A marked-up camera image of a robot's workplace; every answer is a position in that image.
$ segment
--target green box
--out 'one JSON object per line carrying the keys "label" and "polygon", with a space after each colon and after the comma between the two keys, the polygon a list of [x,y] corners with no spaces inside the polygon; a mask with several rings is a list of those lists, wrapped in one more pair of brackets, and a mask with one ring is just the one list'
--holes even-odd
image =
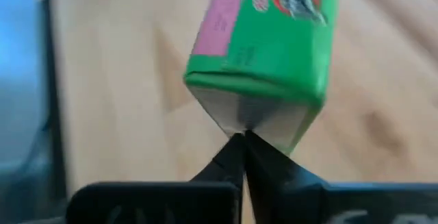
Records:
{"label": "green box", "polygon": [[324,105],[337,0],[211,0],[184,81],[231,136],[290,153]]}

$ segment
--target cardboard box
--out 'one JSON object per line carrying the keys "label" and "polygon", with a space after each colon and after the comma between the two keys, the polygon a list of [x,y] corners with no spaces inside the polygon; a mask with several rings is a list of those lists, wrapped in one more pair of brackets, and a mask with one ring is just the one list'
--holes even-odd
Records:
{"label": "cardboard box", "polygon": [[290,153],[324,105],[337,0],[211,0],[184,81],[227,135]]}

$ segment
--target wooden surface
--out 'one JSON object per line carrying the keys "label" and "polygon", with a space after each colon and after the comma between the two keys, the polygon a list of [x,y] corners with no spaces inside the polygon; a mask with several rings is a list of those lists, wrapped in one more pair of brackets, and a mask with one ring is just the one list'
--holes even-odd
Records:
{"label": "wooden surface", "polygon": [[[189,179],[224,144],[181,82],[208,2],[56,0],[71,190]],[[438,182],[437,4],[340,1],[328,101],[293,159],[333,181]]]}

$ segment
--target pink label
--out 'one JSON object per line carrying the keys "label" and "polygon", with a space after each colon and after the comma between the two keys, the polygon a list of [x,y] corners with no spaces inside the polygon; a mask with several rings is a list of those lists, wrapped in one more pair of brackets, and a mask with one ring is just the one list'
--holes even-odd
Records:
{"label": "pink label", "polygon": [[199,30],[192,54],[227,54],[241,0],[212,0]]}

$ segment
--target wooden table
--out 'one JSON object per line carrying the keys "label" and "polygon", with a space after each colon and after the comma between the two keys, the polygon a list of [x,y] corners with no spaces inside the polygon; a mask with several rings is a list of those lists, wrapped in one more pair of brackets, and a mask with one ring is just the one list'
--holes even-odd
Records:
{"label": "wooden table", "polygon": [[[71,190],[189,179],[227,140],[181,81],[208,3],[56,0]],[[333,181],[438,181],[437,18],[438,0],[341,0],[328,101],[292,158]]]}

